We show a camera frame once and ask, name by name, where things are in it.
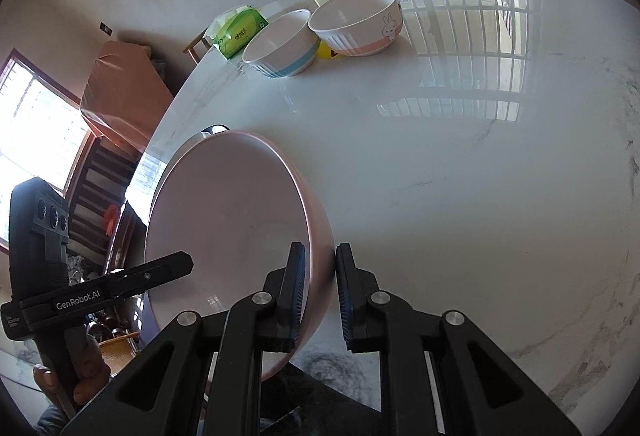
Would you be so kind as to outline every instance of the rabbit illustration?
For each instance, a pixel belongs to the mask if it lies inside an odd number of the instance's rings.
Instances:
[[[382,17],[382,21],[385,23],[382,34],[389,39],[389,42],[393,42],[396,38],[396,28],[398,27],[396,21],[391,18],[391,13],[386,17]]]

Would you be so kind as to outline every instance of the white marble table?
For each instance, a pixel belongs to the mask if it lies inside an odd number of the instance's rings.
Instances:
[[[640,14],[622,0],[402,0],[402,11],[388,50],[318,59],[290,79],[207,53],[127,198],[146,222],[162,168],[205,127],[262,134],[381,288],[465,312],[599,434],[640,374]],[[333,304],[294,361],[344,368],[336,387],[376,405],[376,356],[358,356]]]

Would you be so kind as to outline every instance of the black handle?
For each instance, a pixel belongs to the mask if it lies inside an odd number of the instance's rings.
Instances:
[[[64,331],[38,333],[34,337],[42,363],[58,377],[56,395],[66,416],[71,420],[80,410],[74,401],[74,388],[79,382],[80,352],[87,345],[84,324]]]

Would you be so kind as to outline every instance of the green tissue package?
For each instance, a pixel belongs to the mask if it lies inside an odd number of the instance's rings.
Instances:
[[[267,24],[269,23],[258,10],[241,6],[214,20],[205,32],[205,37],[229,59],[241,51]]]

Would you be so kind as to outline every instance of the wall socket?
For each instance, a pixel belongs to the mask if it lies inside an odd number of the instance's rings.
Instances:
[[[100,29],[111,37],[113,30],[110,27],[108,27],[107,24],[105,24],[104,22],[100,22]]]

